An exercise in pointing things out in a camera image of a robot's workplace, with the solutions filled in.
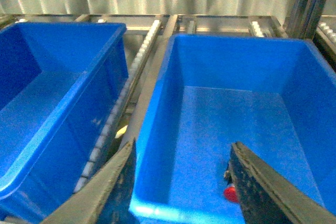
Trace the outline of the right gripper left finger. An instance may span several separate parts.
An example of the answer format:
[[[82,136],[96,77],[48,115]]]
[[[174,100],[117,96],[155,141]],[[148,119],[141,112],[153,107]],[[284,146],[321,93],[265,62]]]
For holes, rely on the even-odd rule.
[[[129,212],[136,154],[133,139],[42,223],[136,223]]]

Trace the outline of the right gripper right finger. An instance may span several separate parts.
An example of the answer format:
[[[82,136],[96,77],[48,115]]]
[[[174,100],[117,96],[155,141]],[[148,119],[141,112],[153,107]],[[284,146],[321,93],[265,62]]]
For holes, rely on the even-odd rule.
[[[242,142],[233,143],[229,172],[245,223],[335,223],[335,215],[305,195]]]

